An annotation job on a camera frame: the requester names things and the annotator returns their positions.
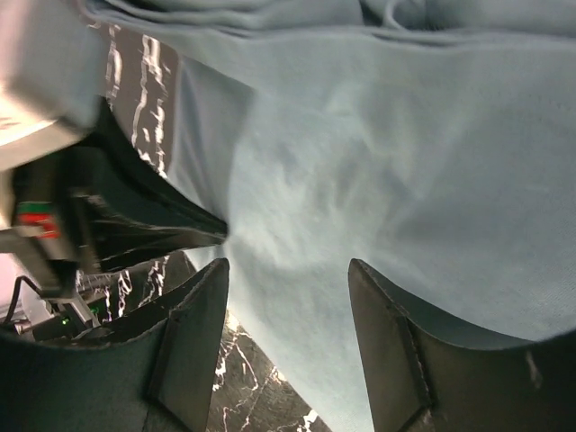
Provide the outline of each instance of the light blue pants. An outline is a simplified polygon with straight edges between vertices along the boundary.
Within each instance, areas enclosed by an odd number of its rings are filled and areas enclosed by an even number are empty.
[[[198,266],[334,432],[372,430],[357,257],[489,329],[576,327],[576,0],[84,0],[181,55],[169,180]]]

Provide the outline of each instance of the white veining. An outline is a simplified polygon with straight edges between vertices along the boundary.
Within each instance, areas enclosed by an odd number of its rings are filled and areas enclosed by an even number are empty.
[[[111,108],[114,105],[120,83],[122,81],[122,55],[116,46],[116,32],[121,30],[118,25],[109,25],[110,48],[108,49],[108,62],[106,64],[106,100]]]
[[[314,409],[311,409],[310,412],[303,417],[304,426],[298,426],[297,432],[311,432],[310,427],[312,426],[312,423],[316,421],[317,418],[318,413]]]
[[[156,170],[163,178],[167,178],[165,155],[166,152],[162,148],[164,142],[164,122],[166,120],[166,112],[164,104],[167,100],[168,93],[164,84],[164,72],[170,73],[170,69],[163,65],[160,60],[162,53],[161,44],[158,40],[151,38],[147,35],[142,36],[142,60],[140,62],[140,97],[138,105],[134,111],[132,119],[132,134],[130,140],[132,145],[136,147],[140,129],[144,134],[144,140],[150,142],[150,132],[148,128],[140,127],[140,117],[144,108],[149,104],[149,74],[154,77],[154,81],[161,89],[161,96],[156,99],[155,111],[150,110],[151,115],[156,119],[156,126],[154,128],[154,143],[155,152],[157,154],[158,162]],[[139,156],[149,163],[152,163],[150,154],[147,151],[137,148]]]
[[[104,296],[106,297],[106,313],[108,314],[108,318],[106,321],[112,321],[112,305],[110,303],[110,285],[106,285],[104,287]]]
[[[252,414],[252,411],[250,411],[248,413],[248,415],[246,416],[246,418],[244,419],[244,423],[242,423],[242,427],[240,428],[240,432],[243,432],[244,429],[246,429],[248,426],[250,426],[250,414]]]
[[[248,398],[245,398],[244,400],[241,400],[240,402],[238,402],[234,408],[228,408],[228,407],[224,407],[222,409],[222,422],[224,425],[224,432],[229,432],[228,431],[228,413],[229,412],[235,412],[235,413],[240,413],[240,408],[246,403],[248,402]]]
[[[254,369],[252,368],[252,364],[247,360],[246,355],[242,351],[242,349],[238,345],[238,339],[241,336],[246,338],[251,338],[250,335],[246,332],[238,332],[239,329],[239,321],[236,317],[232,314],[228,314],[226,317],[226,322],[224,323],[226,328],[230,330],[232,333],[232,340],[230,342],[220,342],[220,355],[218,358],[218,364],[216,367],[216,383],[212,385],[212,391],[216,392],[217,390],[221,389],[224,386],[225,382],[225,374],[226,374],[226,361],[228,357],[236,351],[240,358],[242,359],[242,373],[246,375],[248,371],[250,371],[251,379],[253,382],[252,387],[250,390],[253,392],[258,389],[258,379],[256,378],[256,374],[254,373]]]
[[[146,279],[144,287],[150,285],[150,292],[146,297],[142,299],[140,303],[138,303],[138,307],[144,306],[146,303],[150,302],[152,300],[152,297],[154,297],[154,294],[156,293],[156,285],[154,284],[154,275],[157,271],[156,269],[157,264],[158,261],[155,261],[154,265],[148,270],[148,278]]]
[[[124,315],[126,310],[126,297],[132,292],[132,280],[128,270],[120,273],[118,278],[118,318]]]
[[[76,286],[76,291],[81,292],[84,290],[84,281],[82,280],[83,272],[81,270],[76,270],[76,279],[74,285]]]
[[[272,374],[272,379],[278,384],[284,383],[286,381],[286,377],[278,369],[274,369],[274,373]]]
[[[159,264],[159,269],[157,271],[157,285],[158,285],[158,295],[162,295],[164,291],[164,281],[166,279],[166,266],[168,264],[168,260],[170,259],[170,255],[166,255]]]

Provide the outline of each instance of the gray fabric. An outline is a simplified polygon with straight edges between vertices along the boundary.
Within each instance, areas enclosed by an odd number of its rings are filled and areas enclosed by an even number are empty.
[[[382,18],[384,15],[384,7],[389,1],[390,0],[360,0],[360,3],[366,5],[373,14]]]
[[[384,28],[357,0],[84,1],[180,52],[169,178],[230,225],[189,256],[229,259],[232,312],[334,432],[372,430],[352,257],[488,329],[576,326],[576,0],[367,2]]]

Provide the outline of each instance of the cable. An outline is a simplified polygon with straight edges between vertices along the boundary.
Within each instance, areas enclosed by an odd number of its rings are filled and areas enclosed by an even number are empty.
[[[14,291],[12,294],[12,299],[10,300],[10,307],[8,308],[8,313],[6,313],[4,321],[2,322],[3,326],[10,324],[10,321],[12,321],[12,317],[16,312],[16,306],[18,305],[18,299],[20,298],[20,290],[22,287],[22,282],[26,282],[26,284],[28,284],[28,286],[30,286],[35,293],[40,295],[40,288],[38,288],[38,285],[36,285],[36,283],[34,283],[30,277],[24,275],[18,276],[16,278],[16,281],[14,282]]]

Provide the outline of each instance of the black marble tile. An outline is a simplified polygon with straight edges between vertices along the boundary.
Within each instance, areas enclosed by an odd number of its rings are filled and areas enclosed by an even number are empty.
[[[177,55],[147,36],[87,22],[108,46],[106,97],[140,156],[166,177],[171,161]],[[119,274],[78,280],[108,290],[116,318],[175,288],[194,273],[182,252]],[[220,342],[207,432],[329,432],[284,376],[228,314]]]
[[[214,377],[208,432],[329,432],[282,373],[228,314]]]

